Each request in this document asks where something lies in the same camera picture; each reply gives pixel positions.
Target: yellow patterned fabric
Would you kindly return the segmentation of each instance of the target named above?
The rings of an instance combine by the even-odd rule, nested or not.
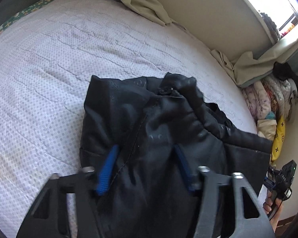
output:
[[[282,116],[277,122],[276,135],[273,141],[273,148],[271,154],[271,161],[274,162],[280,155],[285,139],[286,125],[284,117]]]

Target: metal bolt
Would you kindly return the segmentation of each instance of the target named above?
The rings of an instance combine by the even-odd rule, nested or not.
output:
[[[56,180],[56,179],[59,179],[59,178],[60,178],[59,174],[54,173],[54,174],[51,175],[50,180]]]
[[[92,173],[92,172],[94,172],[95,171],[95,169],[94,169],[94,167],[92,167],[92,166],[86,166],[86,167],[83,167],[82,168],[82,172],[83,173]]]
[[[235,179],[243,179],[244,178],[244,175],[242,173],[232,173],[232,176]]]
[[[201,172],[204,172],[204,173],[211,171],[210,168],[208,168],[207,166],[199,166],[199,169]]]

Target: black cloth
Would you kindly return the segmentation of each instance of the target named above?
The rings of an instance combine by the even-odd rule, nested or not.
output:
[[[203,165],[219,174],[242,172],[259,194],[272,142],[238,130],[217,105],[205,103],[193,77],[92,76],[84,108],[82,167],[99,173],[113,145],[120,147],[109,191],[96,198],[107,237],[187,236],[200,201],[183,182],[174,144],[185,155],[193,185],[201,186]],[[216,226],[220,235],[221,217]]]
[[[287,62],[286,63],[275,62],[274,68],[273,68],[273,75],[281,81],[285,81],[287,79],[293,79],[298,91],[298,76],[293,72],[293,70],[291,69],[290,65]]]

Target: mattress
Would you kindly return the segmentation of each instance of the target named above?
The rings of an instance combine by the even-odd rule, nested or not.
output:
[[[91,76],[194,76],[207,102],[256,133],[240,90],[205,45],[114,0],[54,0],[0,35],[0,229],[15,237],[54,172],[76,173]],[[69,196],[72,236],[77,227]]]

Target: cable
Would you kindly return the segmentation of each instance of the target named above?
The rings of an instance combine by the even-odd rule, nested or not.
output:
[[[278,210],[279,210],[279,208],[280,208],[280,206],[282,205],[282,203],[283,203],[283,201],[280,203],[280,205],[278,206],[278,208],[277,208],[277,210],[275,211],[275,213],[272,215],[272,216],[270,216],[270,220],[272,220],[273,218],[274,218],[274,216],[276,215],[276,213],[278,212]]]

